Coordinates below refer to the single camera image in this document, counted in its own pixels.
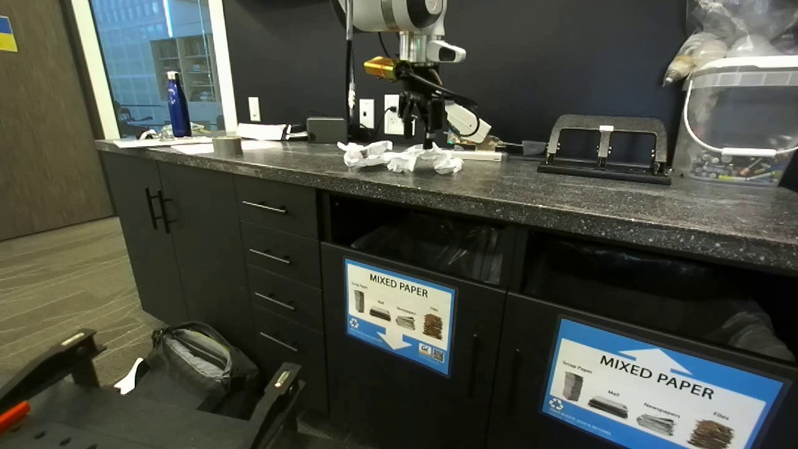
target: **cabinet handle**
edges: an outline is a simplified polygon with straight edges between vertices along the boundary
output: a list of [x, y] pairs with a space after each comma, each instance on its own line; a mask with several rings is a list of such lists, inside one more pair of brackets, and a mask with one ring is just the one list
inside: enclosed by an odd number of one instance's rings
[[272, 260], [272, 262], [277, 262], [277, 265], [291, 265], [288, 257], [280, 257], [280, 253], [262, 252], [262, 250], [255, 250], [255, 246], [249, 246], [249, 253], [256, 253], [256, 257], [262, 257], [262, 260]]
[[473, 399], [473, 389], [475, 389], [475, 366], [478, 366], [478, 333], [472, 333], [468, 399]]
[[164, 220], [164, 231], [171, 235], [171, 220], [169, 220], [169, 210], [167, 210], [169, 199], [162, 190], [157, 190], [155, 199], [160, 205], [160, 220]]
[[157, 215], [155, 215], [155, 207], [153, 207], [153, 199], [155, 194], [149, 192], [149, 186], [144, 190], [144, 196], [146, 196], [146, 210], [149, 210], [149, 221], [153, 221], [153, 230], [157, 230]]
[[272, 205], [265, 205], [265, 201], [249, 201], [249, 199], [242, 199], [244, 207], [252, 207], [252, 210], [262, 210], [262, 211], [272, 211], [272, 215], [287, 215], [288, 210], [283, 207], [272, 207]]
[[265, 295], [265, 292], [255, 292], [255, 296], [256, 296], [256, 298], [265, 298], [265, 301], [268, 301], [268, 305], [277, 305], [277, 307], [282, 307], [282, 308], [288, 308], [288, 312], [293, 312], [293, 308], [297, 308], [293, 305], [288, 305], [288, 301], [280, 301], [277, 296]]
[[287, 343], [287, 342], [277, 338], [275, 333], [266, 333], [266, 332], [256, 332], [256, 333], [265, 336], [265, 338], [268, 338], [272, 343], [277, 343], [277, 346], [282, 346], [282, 348], [288, 348], [288, 351], [298, 354], [298, 346]]
[[520, 346], [513, 348], [513, 356], [509, 362], [505, 414], [517, 409], [519, 364], [520, 364]]

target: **countertop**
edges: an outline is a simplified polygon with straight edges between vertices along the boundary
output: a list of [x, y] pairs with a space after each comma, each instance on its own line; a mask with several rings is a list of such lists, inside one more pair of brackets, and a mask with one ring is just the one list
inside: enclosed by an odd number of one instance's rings
[[231, 171], [444, 211], [798, 273], [798, 192], [672, 180], [670, 186], [543, 175], [525, 156], [468, 159], [458, 175], [348, 169], [335, 145], [275, 141], [239, 156], [167, 147], [100, 151]]

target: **plastic container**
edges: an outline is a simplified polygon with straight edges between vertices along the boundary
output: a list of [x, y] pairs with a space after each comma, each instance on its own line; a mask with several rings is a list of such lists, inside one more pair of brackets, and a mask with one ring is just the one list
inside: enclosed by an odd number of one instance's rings
[[177, 70], [167, 71], [167, 101], [169, 101], [171, 137], [189, 137], [191, 120], [189, 120], [189, 106], [186, 106]]
[[778, 185], [798, 149], [798, 56], [722, 56], [685, 84], [672, 169]]

